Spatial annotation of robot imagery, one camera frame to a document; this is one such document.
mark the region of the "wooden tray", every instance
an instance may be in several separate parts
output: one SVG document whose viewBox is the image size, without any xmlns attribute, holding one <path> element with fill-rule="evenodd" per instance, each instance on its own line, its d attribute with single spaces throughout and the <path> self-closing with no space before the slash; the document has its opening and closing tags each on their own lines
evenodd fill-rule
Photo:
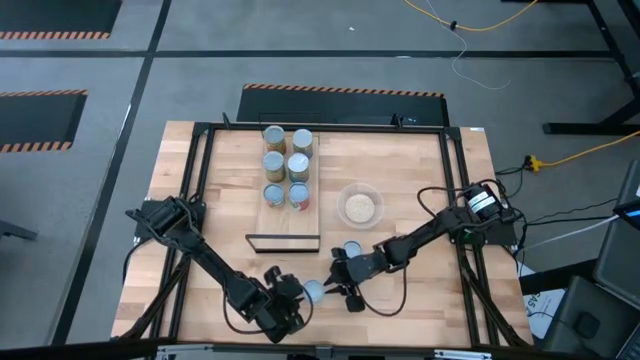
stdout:
<svg viewBox="0 0 640 360">
<path fill-rule="evenodd" d="M 285 168 L 287 161 L 293 155 L 293 133 L 285 133 L 287 152 L 285 154 Z M 278 183 L 284 189 L 284 204 L 272 208 L 264 199 L 264 188 L 271 182 L 266 174 L 262 176 L 260 186 L 260 203 L 258 205 L 258 219 L 255 234 L 245 235 L 256 253 L 287 253 L 287 252 L 318 252 L 320 251 L 320 166 L 319 142 L 317 134 L 313 134 L 313 156 L 309 161 L 309 180 L 307 186 L 310 192 L 309 207 L 303 211 L 295 210 L 289 203 L 289 173 L 284 181 Z"/>
</svg>

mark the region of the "rice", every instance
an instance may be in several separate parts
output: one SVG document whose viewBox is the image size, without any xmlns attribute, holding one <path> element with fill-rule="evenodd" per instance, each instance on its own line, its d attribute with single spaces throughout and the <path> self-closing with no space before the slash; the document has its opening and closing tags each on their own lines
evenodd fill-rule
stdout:
<svg viewBox="0 0 640 360">
<path fill-rule="evenodd" d="M 373 200 L 364 194 L 351 196 L 345 204 L 345 214 L 349 220 L 360 224 L 371 220 L 374 211 Z"/>
</svg>

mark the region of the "orange and black hazard tape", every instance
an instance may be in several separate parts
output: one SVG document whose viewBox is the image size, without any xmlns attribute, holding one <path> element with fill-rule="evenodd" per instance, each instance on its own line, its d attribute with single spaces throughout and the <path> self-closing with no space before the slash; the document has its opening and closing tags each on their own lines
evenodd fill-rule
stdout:
<svg viewBox="0 0 640 360">
<path fill-rule="evenodd" d="M 245 84 L 243 89 L 323 91 L 323 92 L 350 93 L 350 94 L 353 93 L 353 94 L 377 94 L 377 95 L 431 96 L 431 97 L 444 98 L 444 94 L 436 93 L 436 92 L 338 88 L 338 87 L 330 87 L 330 86 Z"/>
<path fill-rule="evenodd" d="M 20 92 L 0 92 L 0 97 L 17 96 L 51 96 L 51 95 L 88 95 L 88 90 L 51 90 L 51 91 L 20 91 Z M 73 142 L 71 141 L 46 141 L 34 143 L 3 144 L 0 153 L 27 152 L 27 151 L 53 151 L 68 150 Z"/>
<path fill-rule="evenodd" d="M 49 95 L 89 95 L 88 90 L 51 90 L 51 91 L 20 91 L 0 92 L 1 97 L 12 96 L 49 96 Z"/>
<path fill-rule="evenodd" d="M 43 143 L 4 144 L 0 153 L 27 152 L 27 151 L 52 151 L 67 150 L 73 143 L 71 141 L 47 141 Z"/>
<path fill-rule="evenodd" d="M 0 31 L 0 40 L 82 40 L 108 39 L 101 31 Z"/>
</svg>

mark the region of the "white paper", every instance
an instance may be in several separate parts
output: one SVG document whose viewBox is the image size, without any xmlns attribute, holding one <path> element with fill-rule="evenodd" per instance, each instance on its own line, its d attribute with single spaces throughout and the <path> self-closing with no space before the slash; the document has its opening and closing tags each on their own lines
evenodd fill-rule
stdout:
<svg viewBox="0 0 640 360">
<path fill-rule="evenodd" d="M 535 274 L 535 271 L 524 265 L 524 267 L 522 268 L 522 276 L 530 274 Z M 560 301 L 562 300 L 564 293 L 564 289 L 556 289 L 543 291 L 539 294 L 523 296 L 524 306 L 527 310 L 527 316 L 529 316 L 529 314 L 540 311 L 553 316 L 556 313 L 558 306 L 560 306 Z M 531 328 L 531 333 L 535 337 L 544 339 L 544 336 L 546 335 L 547 330 L 551 325 L 551 316 L 536 314 L 529 317 L 529 328 Z"/>
</svg>

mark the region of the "yellow cable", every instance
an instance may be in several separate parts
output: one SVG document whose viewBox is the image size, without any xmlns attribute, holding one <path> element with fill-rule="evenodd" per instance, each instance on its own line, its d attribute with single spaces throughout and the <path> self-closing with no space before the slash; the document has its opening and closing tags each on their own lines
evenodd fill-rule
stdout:
<svg viewBox="0 0 640 360">
<path fill-rule="evenodd" d="M 515 15 L 513 15 L 512 17 L 510 17 L 510 18 L 508 18 L 508 19 L 506 19 L 506 20 L 504 20 L 504 21 L 501 21 L 501 22 L 499 22 L 499 23 L 497 23 L 497 24 L 495 24 L 495 25 L 492 25 L 492 26 L 486 27 L 486 28 L 470 28 L 470 27 L 466 27 L 466 26 L 462 26 L 462 25 L 456 25 L 456 27 L 455 27 L 455 28 L 456 28 L 456 29 L 467 30 L 467 31 L 476 31 L 476 32 L 482 32 L 482 31 L 489 31 L 489 30 L 497 29 L 497 28 L 499 28 L 500 26 L 502 26 L 502 25 L 504 25 L 504 24 L 508 23 L 509 21 L 511 21 L 511 20 L 513 20 L 513 19 L 515 19 L 515 18 L 517 18 L 518 16 L 522 15 L 525 11 L 529 10 L 529 8 L 531 8 L 533 5 L 535 5 L 538 1 L 539 1 L 539 0 L 533 0 L 533 1 L 531 1 L 531 2 L 529 3 L 529 5 L 525 6 L 522 10 L 518 11 L 518 12 L 517 12 Z M 418 6 L 416 6 L 416 5 L 414 5 L 413 3 L 411 3 L 409 0 L 404 0 L 404 2 L 405 2 L 405 3 L 407 3 L 407 5 L 411 6 L 412 8 L 414 8 L 414 9 L 416 9 L 416 10 L 420 11 L 421 13 L 423 13 L 423 14 L 425 14 L 425 15 L 427 15 L 427 16 L 429 16 L 430 18 L 432 18 L 432 19 L 434 19 L 434 20 L 436 20 L 436 21 L 439 21 L 439 22 L 440 22 L 440 23 L 442 23 L 442 24 L 445 24 L 445 25 L 451 26 L 451 23 L 450 23 L 450 22 L 448 22 L 448 21 L 446 21 L 446 20 L 442 20 L 442 19 L 440 19 L 439 17 L 437 17 L 437 16 L 435 16 L 435 15 L 431 14 L 431 13 L 430 13 L 430 12 L 428 12 L 427 10 L 424 10 L 424 9 L 422 9 L 422 8 L 419 8 Z"/>
<path fill-rule="evenodd" d="M 594 147 L 594 148 L 591 148 L 591 149 L 589 149 L 589 150 L 585 150 L 585 151 L 583 151 L 583 152 L 581 152 L 581 153 L 578 153 L 578 154 L 575 154 L 575 155 L 569 156 L 568 158 L 564 158 L 564 159 L 562 159 L 562 160 L 558 160 L 558 161 L 556 161 L 556 162 L 546 163 L 546 162 L 544 162 L 544 161 L 539 161 L 539 162 L 538 162 L 538 166 L 539 166 L 539 167 L 550 167 L 550 166 L 556 166 L 556 165 L 564 164 L 564 163 L 566 163 L 567 161 L 571 161 L 571 160 L 573 160 L 573 159 L 577 159 L 577 158 L 579 158 L 580 156 L 587 155 L 588 153 L 592 153 L 592 152 L 594 152 L 594 151 L 598 151 L 598 150 L 600 150 L 600 149 L 604 149 L 604 148 L 606 148 L 606 147 L 613 146 L 613 145 L 619 144 L 619 143 L 621 143 L 621 142 L 623 142 L 623 141 L 629 140 L 629 139 L 631 139 L 632 137 L 634 137 L 634 136 L 636 136 L 636 135 L 640 135 L 640 131 L 636 131 L 636 132 L 634 132 L 633 134 L 627 135 L 627 136 L 625 136 L 625 137 L 623 137 L 623 138 L 621 138 L 621 139 L 618 139 L 618 140 L 616 140 L 616 141 L 612 141 L 612 142 L 607 143 L 607 144 L 602 144 L 602 145 L 600 145 L 600 146 L 596 146 L 596 147 Z"/>
</svg>

